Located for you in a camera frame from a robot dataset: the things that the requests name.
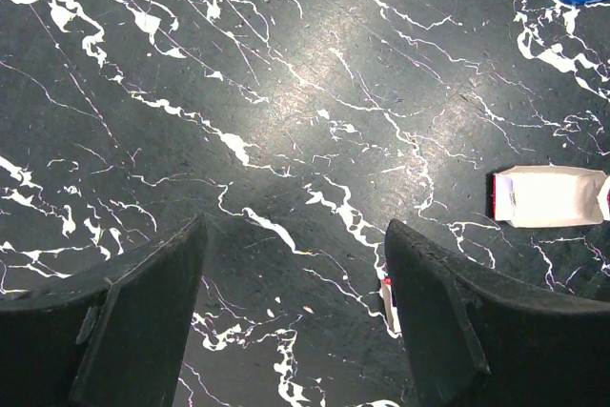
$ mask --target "marble-patterned floor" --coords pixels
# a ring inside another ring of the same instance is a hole
[[[608,171],[606,5],[0,0],[0,295],[203,213],[175,406],[401,406],[381,314],[397,217],[558,292],[606,284],[604,225],[486,216],[490,173]]]

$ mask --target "white paper bag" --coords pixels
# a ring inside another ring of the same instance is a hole
[[[494,219],[516,228],[557,228],[610,220],[610,178],[578,167],[516,166],[494,175]]]

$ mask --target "small white object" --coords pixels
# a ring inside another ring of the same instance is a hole
[[[610,178],[602,171],[517,166],[494,175],[494,219],[516,228],[557,228],[610,220]]]
[[[400,334],[400,321],[398,321],[398,308],[392,296],[392,282],[390,278],[381,280],[381,297],[385,305],[385,316],[388,320],[388,327],[394,334]]]

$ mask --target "black object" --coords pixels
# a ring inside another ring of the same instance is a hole
[[[171,406],[206,245],[197,218],[0,301],[0,406]]]
[[[610,304],[499,274],[396,220],[385,244],[422,407],[610,405]]]

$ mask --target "red trim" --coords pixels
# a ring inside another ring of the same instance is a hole
[[[494,184],[492,186],[492,217],[496,219],[496,174],[494,173]]]

